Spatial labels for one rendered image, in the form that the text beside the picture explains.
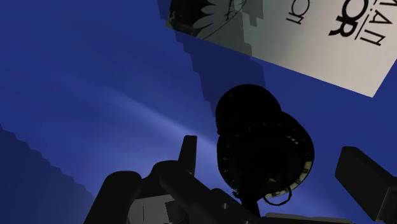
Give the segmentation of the white book with black lettering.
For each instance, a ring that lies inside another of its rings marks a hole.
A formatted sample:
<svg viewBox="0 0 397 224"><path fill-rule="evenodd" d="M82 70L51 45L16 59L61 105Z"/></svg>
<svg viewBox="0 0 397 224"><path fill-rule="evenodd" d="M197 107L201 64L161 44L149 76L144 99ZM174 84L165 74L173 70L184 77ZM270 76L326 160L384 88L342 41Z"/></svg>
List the white book with black lettering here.
<svg viewBox="0 0 397 224"><path fill-rule="evenodd" d="M397 0L171 0L166 24L368 97L397 60Z"/></svg>

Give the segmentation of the black round object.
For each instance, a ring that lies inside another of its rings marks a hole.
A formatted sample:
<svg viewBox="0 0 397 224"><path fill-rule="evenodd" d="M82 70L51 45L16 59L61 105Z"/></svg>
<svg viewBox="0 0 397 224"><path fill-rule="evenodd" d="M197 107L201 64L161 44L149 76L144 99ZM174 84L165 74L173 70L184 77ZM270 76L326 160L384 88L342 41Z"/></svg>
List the black round object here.
<svg viewBox="0 0 397 224"><path fill-rule="evenodd" d="M267 89L253 84L231 88L220 98L215 117L219 172L253 214L260 213L260 199L291 196L309 175L312 139Z"/></svg>

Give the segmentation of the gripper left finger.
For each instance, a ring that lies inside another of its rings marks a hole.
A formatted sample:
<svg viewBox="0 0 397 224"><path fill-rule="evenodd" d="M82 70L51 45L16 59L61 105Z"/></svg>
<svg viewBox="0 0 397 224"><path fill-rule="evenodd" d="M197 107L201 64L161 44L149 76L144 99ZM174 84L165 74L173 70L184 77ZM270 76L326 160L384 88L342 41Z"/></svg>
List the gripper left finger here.
<svg viewBox="0 0 397 224"><path fill-rule="evenodd" d="M146 178L134 171L110 174L83 224L263 224L195 178L196 152L197 137L185 136L179 158L156 163Z"/></svg>

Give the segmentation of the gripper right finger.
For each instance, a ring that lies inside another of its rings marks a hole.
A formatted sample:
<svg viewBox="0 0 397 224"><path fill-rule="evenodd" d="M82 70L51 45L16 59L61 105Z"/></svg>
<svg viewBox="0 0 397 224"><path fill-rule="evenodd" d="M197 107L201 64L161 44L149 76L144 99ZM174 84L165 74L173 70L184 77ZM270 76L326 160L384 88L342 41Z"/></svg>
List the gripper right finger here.
<svg viewBox="0 0 397 224"><path fill-rule="evenodd" d="M397 224L397 176L360 149L344 146L335 177L372 221Z"/></svg>

